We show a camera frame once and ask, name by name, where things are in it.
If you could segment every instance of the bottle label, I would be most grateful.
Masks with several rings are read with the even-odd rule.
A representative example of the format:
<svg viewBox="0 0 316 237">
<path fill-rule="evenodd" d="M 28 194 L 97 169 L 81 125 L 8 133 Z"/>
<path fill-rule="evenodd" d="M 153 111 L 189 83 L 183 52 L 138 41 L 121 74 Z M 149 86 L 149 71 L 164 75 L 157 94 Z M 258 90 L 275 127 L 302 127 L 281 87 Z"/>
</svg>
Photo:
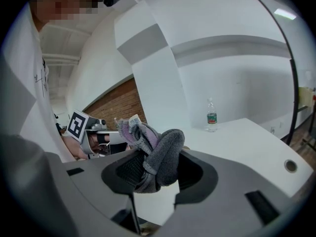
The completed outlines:
<svg viewBox="0 0 316 237">
<path fill-rule="evenodd" d="M 207 123 L 216 124 L 217 123 L 217 114 L 207 114 Z"/>
</svg>

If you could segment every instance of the ceiling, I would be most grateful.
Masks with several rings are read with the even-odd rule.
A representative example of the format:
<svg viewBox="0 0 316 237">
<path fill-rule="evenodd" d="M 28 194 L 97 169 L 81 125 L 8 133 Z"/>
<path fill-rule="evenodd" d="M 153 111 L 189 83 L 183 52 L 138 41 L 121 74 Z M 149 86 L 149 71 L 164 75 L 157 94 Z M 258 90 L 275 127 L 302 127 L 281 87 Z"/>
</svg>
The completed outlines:
<svg viewBox="0 0 316 237">
<path fill-rule="evenodd" d="M 48 84 L 51 100 L 65 98 L 70 75 L 79 62 L 84 44 L 112 10 L 113 8 L 99 3 L 98 8 L 85 10 L 70 20 L 51 22 L 40 32 L 43 58 L 49 67 Z"/>
</svg>

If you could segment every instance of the person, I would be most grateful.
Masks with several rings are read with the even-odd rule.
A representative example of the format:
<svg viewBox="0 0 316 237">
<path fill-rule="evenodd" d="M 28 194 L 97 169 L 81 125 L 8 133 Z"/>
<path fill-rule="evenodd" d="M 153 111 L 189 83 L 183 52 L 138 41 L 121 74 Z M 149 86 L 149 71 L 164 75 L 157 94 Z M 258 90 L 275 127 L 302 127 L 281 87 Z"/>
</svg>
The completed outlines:
<svg viewBox="0 0 316 237">
<path fill-rule="evenodd" d="M 1 102 L 6 110 L 1 114 L 4 124 L 0 132 L 33 141 L 44 151 L 57 153 L 62 162 L 87 157 L 75 139 L 61 137 L 56 129 L 39 32 L 51 20 L 68 19 L 96 1 L 30 0 L 12 24 L 1 48 L 0 84 L 5 89 L 1 92 Z"/>
</svg>

